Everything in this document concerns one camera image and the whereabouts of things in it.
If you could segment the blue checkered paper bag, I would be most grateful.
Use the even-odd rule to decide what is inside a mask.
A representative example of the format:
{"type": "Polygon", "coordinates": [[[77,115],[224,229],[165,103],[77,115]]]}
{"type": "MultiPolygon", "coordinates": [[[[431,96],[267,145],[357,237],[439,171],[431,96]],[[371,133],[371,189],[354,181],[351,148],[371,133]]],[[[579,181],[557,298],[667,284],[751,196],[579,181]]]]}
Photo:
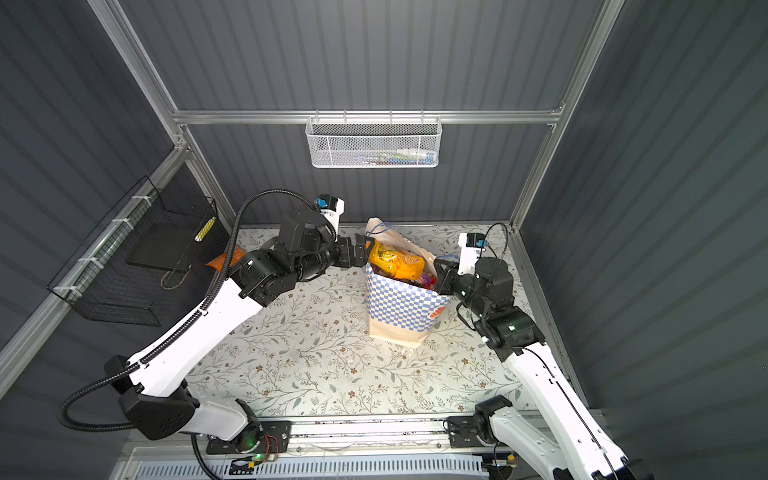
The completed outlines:
{"type": "Polygon", "coordinates": [[[376,217],[368,220],[366,235],[385,245],[425,259],[426,267],[416,281],[384,276],[368,260],[365,265],[369,334],[408,348],[419,347],[451,297],[436,290],[435,255],[402,237],[376,217]]]}

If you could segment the yellow gummy bag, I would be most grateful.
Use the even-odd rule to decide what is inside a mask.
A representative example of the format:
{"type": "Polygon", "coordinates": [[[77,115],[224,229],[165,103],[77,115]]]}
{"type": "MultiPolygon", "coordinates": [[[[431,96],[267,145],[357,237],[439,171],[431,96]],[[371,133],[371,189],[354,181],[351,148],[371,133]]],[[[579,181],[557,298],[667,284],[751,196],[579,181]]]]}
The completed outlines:
{"type": "Polygon", "coordinates": [[[405,281],[419,280],[426,267],[425,259],[421,256],[378,241],[373,243],[369,263],[384,276],[405,281]]]}

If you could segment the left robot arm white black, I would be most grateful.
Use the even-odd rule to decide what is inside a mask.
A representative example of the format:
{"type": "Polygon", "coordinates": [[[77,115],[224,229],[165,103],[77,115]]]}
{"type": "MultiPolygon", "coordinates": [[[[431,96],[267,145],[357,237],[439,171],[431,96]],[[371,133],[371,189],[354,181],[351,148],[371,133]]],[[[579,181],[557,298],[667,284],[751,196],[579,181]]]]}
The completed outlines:
{"type": "Polygon", "coordinates": [[[149,440],[187,433],[216,437],[240,452],[262,446],[260,421],[244,401],[194,393],[186,377],[227,335],[299,283],[330,267],[365,266],[373,239],[340,237],[337,227],[330,211],[285,216],[273,244],[244,254],[231,266],[212,301],[202,301],[130,357],[129,365],[138,369],[117,386],[128,422],[149,440]]]}

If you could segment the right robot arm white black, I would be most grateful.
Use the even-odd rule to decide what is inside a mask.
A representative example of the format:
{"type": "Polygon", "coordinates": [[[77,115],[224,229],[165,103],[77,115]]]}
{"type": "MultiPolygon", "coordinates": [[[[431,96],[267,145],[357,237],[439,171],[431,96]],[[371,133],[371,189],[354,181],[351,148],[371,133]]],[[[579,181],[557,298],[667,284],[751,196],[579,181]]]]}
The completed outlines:
{"type": "Polygon", "coordinates": [[[459,263],[434,262],[437,290],[475,315],[473,328],[532,398],[550,430],[544,435],[497,395],[473,415],[478,436],[510,447],[543,479],[650,479],[650,467],[631,459],[596,422],[558,367],[545,335],[514,303],[505,261],[481,257],[473,273],[459,263]]]}

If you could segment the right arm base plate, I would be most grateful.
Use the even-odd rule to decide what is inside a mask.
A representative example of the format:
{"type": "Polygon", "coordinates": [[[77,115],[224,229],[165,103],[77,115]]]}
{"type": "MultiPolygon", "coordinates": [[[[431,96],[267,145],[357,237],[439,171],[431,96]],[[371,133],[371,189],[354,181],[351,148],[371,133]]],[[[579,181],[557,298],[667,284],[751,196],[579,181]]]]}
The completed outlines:
{"type": "Polygon", "coordinates": [[[443,421],[452,448],[492,447],[497,439],[482,416],[449,416],[443,421]]]}

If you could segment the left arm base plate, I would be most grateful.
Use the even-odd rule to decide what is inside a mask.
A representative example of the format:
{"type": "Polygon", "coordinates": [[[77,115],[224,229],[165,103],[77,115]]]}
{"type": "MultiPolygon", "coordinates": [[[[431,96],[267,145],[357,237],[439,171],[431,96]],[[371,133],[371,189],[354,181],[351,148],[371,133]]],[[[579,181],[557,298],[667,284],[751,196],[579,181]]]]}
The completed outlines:
{"type": "Polygon", "coordinates": [[[262,421],[258,427],[248,426],[233,440],[210,438],[205,452],[208,455],[267,455],[285,453],[291,438],[290,421],[262,421]]]}

